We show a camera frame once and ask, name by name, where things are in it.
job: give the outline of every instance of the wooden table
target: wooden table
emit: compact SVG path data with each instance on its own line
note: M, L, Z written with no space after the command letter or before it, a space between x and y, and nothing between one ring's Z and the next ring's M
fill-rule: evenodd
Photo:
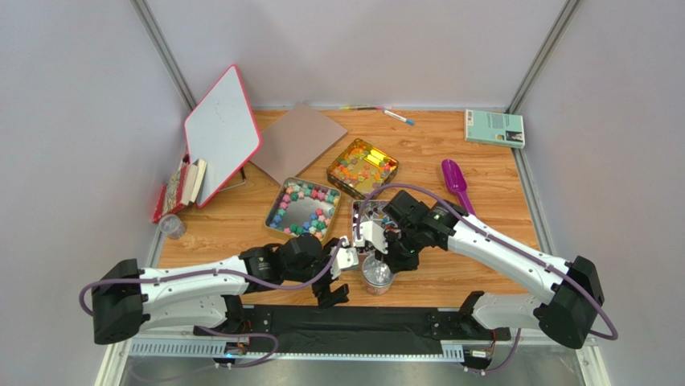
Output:
M269 127L284 112L255 112L261 129ZM326 181L326 168L354 140L362 138L400 162L393 182L424 187L458 203L446 189L441 161L451 158L459 164L469 184L469 197L478 217L492 228L537 248L530 213L523 197L511 150L505 147L464 142L463 113L398 112L416 122L406 125L380 111L324 111L325 115L349 130L349 134L300 177L315 183ZM159 261L160 268L174 268L222 260L245 249L282 241L264 230L263 222L277 185L251 163L245 166L246 186L223 191L202 209L180 213L187 226L179 240L167 240ZM395 189L384 191L380 199L390 199ZM411 192L428 206L433 201ZM341 213L331 231L333 236L351 235L351 202L343 195ZM495 294L521 294L522 287L502 274L467 257L439 248L426 248L420 255L419 269L397 274L392 288L382 296L367 294L360 271L342 273L332 287L350 285L351 306L442 306L456 307L471 291ZM244 304L315 305L311 289L269 291L242 297Z

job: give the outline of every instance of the pink border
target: pink border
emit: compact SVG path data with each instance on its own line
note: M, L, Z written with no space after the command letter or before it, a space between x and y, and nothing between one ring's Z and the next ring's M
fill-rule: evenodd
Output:
M219 80L217 80L216 83L214 83L214 85L211 86L211 90L209 90L209 92L208 92L207 94L205 94L205 96L203 96L202 100L198 103L198 105L201 105L202 102L204 102L204 99L207 97L207 95L209 95L209 94L211 93L211 91L214 90L214 87L216 87L216 85L224 78L224 76L226 76L226 74L228 74L228 72L231 71L231 68L234 68L234 67L236 68L236 74L238 75L238 81L240 82L240 88L243 89L243 96L245 96L245 101L248 103L248 109L250 110L250 117L252 117L252 124L255 126L255 131L256 131L256 134L257 134L257 147L256 147L255 150L254 150L254 151L245 159L245 161L244 161L243 163L241 163L240 166L238 166L238 167L236 168L236 170L234 170L233 173L231 173L231 175L228 176L228 178L224 181L224 183L222 183L220 187L218 187L215 191L213 191L213 192L207 197L207 199L204 200L204 203L195 203L195 205L196 205L197 207L204 207L205 205L207 205L207 203L209 203L209 200L211 200L211 199L216 195L216 193L219 192L219 191L224 187L224 185L226 185L226 183L228 182L228 180L230 180L231 178L233 178L233 176L236 175L236 173L238 172L238 170L240 170L241 167L243 167L246 163L248 163L248 161L250 160L250 158L252 158L252 156L255 155L255 153L261 148L261 132L259 131L259 128L258 128L257 125L256 125L255 114L252 112L252 105L250 104L250 99L248 98L248 94L245 92L245 85L244 85L244 83L243 83L243 77L240 76L240 69L238 68L238 65L237 65L237 64L233 64L231 67L229 67L229 68L226 70L226 72L224 72L224 74L219 78ZM192 115L193 115L194 112L195 112L195 110L193 110L193 111L188 115L188 117L186 118L185 122L183 123L183 128L184 128L184 131L186 132L186 148L188 149L188 154L191 154L191 144L190 144L189 141L188 141L188 128L187 128L187 124L188 124L188 120L191 119L191 117L192 117Z

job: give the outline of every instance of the purple scoop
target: purple scoop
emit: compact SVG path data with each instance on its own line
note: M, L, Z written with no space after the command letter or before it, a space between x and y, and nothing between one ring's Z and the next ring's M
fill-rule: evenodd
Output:
M466 180L459 169L459 165L451 159L442 161L442 175L445 176L445 185L449 193L456 195L459 198L459 203L470 214L475 215L474 207L471 206L469 196L466 194Z

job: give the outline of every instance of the green book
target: green book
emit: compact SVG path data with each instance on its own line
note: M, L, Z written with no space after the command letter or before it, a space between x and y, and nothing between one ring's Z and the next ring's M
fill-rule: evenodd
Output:
M521 149L526 144L523 136L523 117L466 110L464 112L464 139L467 142Z

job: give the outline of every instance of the white wall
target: white wall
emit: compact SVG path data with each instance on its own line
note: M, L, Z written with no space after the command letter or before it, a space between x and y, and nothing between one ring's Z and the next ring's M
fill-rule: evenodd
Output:
M237 63L252 106L504 107L564 0L150 0L196 98Z
M557 252L598 265L615 385L685 376L684 18L682 0L584 2L522 111Z
M129 2L0 9L0 384L92 384L77 294L146 257L187 112Z

